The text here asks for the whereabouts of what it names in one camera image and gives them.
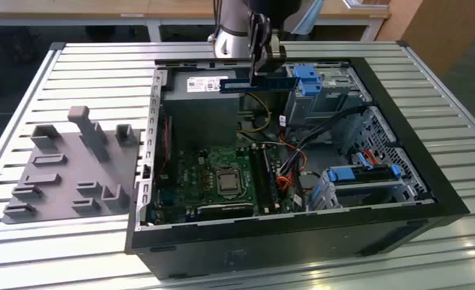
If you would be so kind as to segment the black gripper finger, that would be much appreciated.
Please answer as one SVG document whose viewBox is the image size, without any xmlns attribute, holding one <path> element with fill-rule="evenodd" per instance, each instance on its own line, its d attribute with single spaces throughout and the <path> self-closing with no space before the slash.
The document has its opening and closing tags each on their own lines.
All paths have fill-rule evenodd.
<svg viewBox="0 0 475 290">
<path fill-rule="evenodd" d="M 255 12 L 249 13 L 249 84 L 257 86 L 256 80 L 256 63 L 261 57 L 261 40 L 264 36 L 264 17 Z"/>
<path fill-rule="evenodd" d="M 261 28 L 260 74 L 268 74 L 284 65 L 287 53 L 279 40 L 280 30 L 273 27 L 268 17 L 264 18 Z"/>
</svg>

